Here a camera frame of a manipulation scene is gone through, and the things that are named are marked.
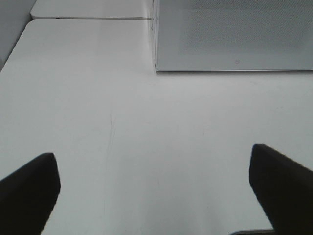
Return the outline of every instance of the perforated metal panel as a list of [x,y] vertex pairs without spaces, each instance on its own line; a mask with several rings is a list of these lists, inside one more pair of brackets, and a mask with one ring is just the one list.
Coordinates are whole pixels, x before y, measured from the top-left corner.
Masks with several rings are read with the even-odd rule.
[[161,71],[310,70],[312,0],[155,0]]

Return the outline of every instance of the white wall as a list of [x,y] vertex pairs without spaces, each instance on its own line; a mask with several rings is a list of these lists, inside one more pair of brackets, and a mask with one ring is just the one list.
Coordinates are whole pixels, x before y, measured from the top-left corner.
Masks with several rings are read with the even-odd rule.
[[0,70],[27,23],[36,0],[0,0]]

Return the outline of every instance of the scratch mark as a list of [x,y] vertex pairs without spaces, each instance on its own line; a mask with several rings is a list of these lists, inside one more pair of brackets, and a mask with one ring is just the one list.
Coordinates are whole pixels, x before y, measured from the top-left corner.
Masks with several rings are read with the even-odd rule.
[[109,156],[112,151],[114,138],[115,138],[115,131],[116,131],[115,123],[116,123],[116,117],[113,119],[113,113],[111,113],[110,114],[110,133],[109,133],[109,141],[108,141],[108,146],[107,146],[107,157],[106,157],[106,171],[108,167]]

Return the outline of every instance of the white desk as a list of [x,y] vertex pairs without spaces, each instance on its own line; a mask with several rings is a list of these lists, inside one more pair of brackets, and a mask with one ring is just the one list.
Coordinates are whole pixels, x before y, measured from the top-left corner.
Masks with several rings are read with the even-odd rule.
[[37,0],[30,14],[37,18],[147,19],[152,0]]
[[266,143],[313,168],[312,72],[154,72],[143,20],[35,20],[0,74],[0,177],[54,152],[43,235],[270,228],[248,183]]

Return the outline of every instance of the white table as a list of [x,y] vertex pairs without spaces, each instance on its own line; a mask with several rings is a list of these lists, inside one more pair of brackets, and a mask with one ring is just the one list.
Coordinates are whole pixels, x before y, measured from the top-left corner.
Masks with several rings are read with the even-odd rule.
[[31,15],[37,18],[147,19],[152,0],[37,0]]
[[312,72],[156,74],[151,54],[148,21],[32,21],[0,74],[0,178],[55,153],[43,235],[270,228],[251,147],[313,168]]

